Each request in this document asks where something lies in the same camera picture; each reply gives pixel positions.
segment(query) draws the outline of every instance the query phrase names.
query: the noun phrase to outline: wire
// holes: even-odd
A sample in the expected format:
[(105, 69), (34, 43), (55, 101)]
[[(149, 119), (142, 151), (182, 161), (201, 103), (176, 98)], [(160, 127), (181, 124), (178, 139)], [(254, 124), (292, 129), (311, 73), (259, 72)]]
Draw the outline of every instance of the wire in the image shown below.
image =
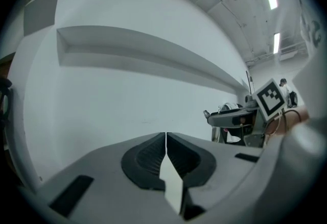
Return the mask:
[(285, 133), (287, 133), (287, 131), (288, 131), (288, 127), (287, 127), (287, 120), (286, 120), (286, 116), (285, 116), (285, 110), (284, 109), (282, 109), (282, 111), (283, 111), (283, 118), (284, 118), (284, 127), (285, 127)]
[(254, 82), (253, 82), (253, 80), (252, 80), (252, 76), (250, 76), (250, 78), (251, 78), (251, 82), (252, 82), (252, 86), (253, 86), (253, 91), (255, 92)]
[[(276, 131), (278, 130), (278, 128), (279, 128), (279, 125), (281, 124), (281, 113), (279, 112), (278, 113), (279, 114), (279, 118), (278, 118), (278, 125), (277, 125), (277, 127), (276, 127), (276, 130), (273, 132), (273, 133), (271, 133), (271, 134), (269, 134), (269, 133), (267, 133), (268, 135), (274, 135), (275, 133), (276, 133)], [(277, 117), (274, 119), (274, 120), (272, 120), (271, 122), (269, 122), (268, 123), (268, 125), (267, 125), (267, 127), (266, 127), (266, 129), (269, 127), (269, 125), (271, 125), (275, 120), (277, 119)]]
[(288, 112), (295, 112), (295, 113), (297, 114), (297, 116), (298, 116), (299, 121), (302, 122), (302, 120), (301, 120), (301, 115), (299, 114), (299, 112), (297, 112), (297, 111), (295, 111), (295, 110), (287, 110), (284, 114), (286, 114), (286, 113), (288, 113)]
[(246, 76), (247, 76), (247, 81), (249, 82), (250, 94), (252, 95), (249, 73), (247, 71), (246, 71)]

